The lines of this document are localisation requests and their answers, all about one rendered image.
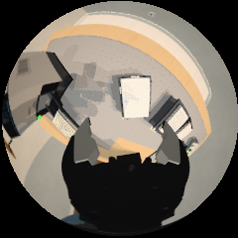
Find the beige control panel with coloured buttons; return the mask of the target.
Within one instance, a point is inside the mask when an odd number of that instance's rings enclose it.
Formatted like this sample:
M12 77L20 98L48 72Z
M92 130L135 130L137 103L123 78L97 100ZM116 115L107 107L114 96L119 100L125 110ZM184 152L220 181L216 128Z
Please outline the beige control panel with coloured buttons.
M190 156L190 154L196 149L196 147L199 145L196 138L190 138L187 142L187 148L185 149L187 152L187 155Z

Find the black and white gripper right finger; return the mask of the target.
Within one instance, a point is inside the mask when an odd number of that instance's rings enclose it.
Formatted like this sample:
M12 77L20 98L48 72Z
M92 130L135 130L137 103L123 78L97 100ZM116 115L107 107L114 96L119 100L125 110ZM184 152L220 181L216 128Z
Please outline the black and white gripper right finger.
M156 163L170 167L178 176L180 196L189 176L189 159L182 141L167 121L163 122L163 141L156 152Z

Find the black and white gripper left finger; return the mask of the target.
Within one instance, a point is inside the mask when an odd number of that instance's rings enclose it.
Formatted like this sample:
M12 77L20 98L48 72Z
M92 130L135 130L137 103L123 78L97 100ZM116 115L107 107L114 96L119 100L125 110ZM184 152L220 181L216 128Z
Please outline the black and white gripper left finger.
M71 136L62 156L61 171L70 200L75 200L77 179L87 168L97 164L100 155L95 139L91 137L90 125L90 119L86 117Z

